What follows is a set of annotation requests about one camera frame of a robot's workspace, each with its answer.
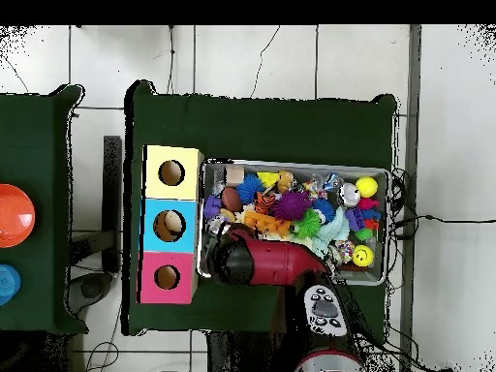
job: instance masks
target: smiley face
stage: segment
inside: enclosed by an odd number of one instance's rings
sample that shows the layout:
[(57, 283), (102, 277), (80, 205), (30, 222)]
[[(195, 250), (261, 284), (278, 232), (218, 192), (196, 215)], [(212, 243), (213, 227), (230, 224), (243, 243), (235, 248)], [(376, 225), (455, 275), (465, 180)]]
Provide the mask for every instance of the smiley face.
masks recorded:
[(353, 253), (353, 262), (358, 266), (369, 266), (374, 261), (374, 252), (366, 245), (358, 245)]

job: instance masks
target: toy bin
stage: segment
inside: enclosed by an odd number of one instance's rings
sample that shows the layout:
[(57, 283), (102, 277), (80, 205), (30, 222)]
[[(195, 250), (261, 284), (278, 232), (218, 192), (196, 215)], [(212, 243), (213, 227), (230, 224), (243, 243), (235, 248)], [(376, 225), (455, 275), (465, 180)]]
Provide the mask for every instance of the toy bin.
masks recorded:
[[(379, 206), (375, 209), (381, 213), (379, 220), (379, 228), (375, 230), (375, 236), (368, 239), (367, 242), (357, 242), (356, 238), (351, 239), (355, 244), (364, 244), (369, 246), (374, 251), (374, 261), (369, 265), (366, 270), (350, 271), (340, 268), (340, 272), (336, 274), (336, 278), (347, 280), (350, 285), (362, 286), (378, 286), (382, 284), (388, 274), (388, 249), (389, 249), (389, 225), (390, 225), (390, 199), (392, 197), (392, 177), (388, 170), (373, 169), (373, 168), (359, 168), (359, 167), (343, 167), (343, 166), (319, 166), (308, 164), (294, 164), (294, 163), (269, 163), (269, 162), (254, 162), (254, 161), (240, 161), (234, 160), (222, 162), (218, 160), (205, 161), (201, 168), (203, 194), (203, 205), (208, 199), (208, 196), (215, 191), (215, 187), (220, 181), (225, 178), (225, 165), (235, 164), (244, 168), (245, 175), (247, 173), (257, 173), (259, 171), (278, 172), (290, 171), (293, 173), (294, 179), (297, 183), (304, 183), (308, 181), (312, 175), (317, 175), (321, 179), (325, 179), (331, 173), (335, 173), (345, 182), (355, 184), (360, 177), (371, 176), (378, 183), (378, 190), (373, 196), (373, 199), (379, 201)], [(206, 250), (209, 243), (213, 239), (205, 229), (206, 219), (203, 217), (203, 207), (201, 208), (201, 234), (199, 235), (198, 257), (197, 257), (197, 270), (200, 275), (209, 277), (204, 267), (204, 260)]]

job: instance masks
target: yellow cube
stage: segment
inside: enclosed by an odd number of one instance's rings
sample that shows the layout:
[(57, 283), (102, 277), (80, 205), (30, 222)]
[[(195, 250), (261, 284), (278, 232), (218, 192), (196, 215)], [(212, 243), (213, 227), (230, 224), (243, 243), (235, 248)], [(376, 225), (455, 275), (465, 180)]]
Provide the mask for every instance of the yellow cube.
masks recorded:
[(198, 149), (147, 145), (143, 148), (143, 161), (148, 199), (198, 200), (203, 161)]

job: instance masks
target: shape sorter box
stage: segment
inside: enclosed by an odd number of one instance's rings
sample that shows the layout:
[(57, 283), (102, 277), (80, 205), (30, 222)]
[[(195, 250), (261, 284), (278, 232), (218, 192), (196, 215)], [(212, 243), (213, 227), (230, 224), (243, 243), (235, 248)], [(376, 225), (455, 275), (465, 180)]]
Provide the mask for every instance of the shape sorter box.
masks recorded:
[[(198, 283), (196, 255), (203, 156), (195, 148), (146, 145), (142, 160), (144, 197), (140, 207), (143, 224), (139, 228), (137, 300), (138, 303), (189, 304)], [(163, 164), (170, 162), (179, 165), (181, 171), (174, 185), (167, 185), (168, 181), (161, 175)], [(165, 241), (154, 230), (157, 224), (166, 224), (157, 218), (163, 211), (174, 211), (180, 217), (182, 230), (175, 240)], [(178, 277), (173, 288), (159, 287), (156, 273), (164, 266), (172, 267)]]

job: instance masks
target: blue spiky ball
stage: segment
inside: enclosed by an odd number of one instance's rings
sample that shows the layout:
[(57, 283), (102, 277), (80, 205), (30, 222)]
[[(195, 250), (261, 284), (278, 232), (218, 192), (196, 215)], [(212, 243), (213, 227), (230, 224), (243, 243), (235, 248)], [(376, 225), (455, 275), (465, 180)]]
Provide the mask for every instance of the blue spiky ball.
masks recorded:
[(236, 187), (236, 191), (243, 204), (248, 205), (253, 202), (257, 191), (264, 192), (264, 185), (254, 174), (246, 174), (243, 182)]

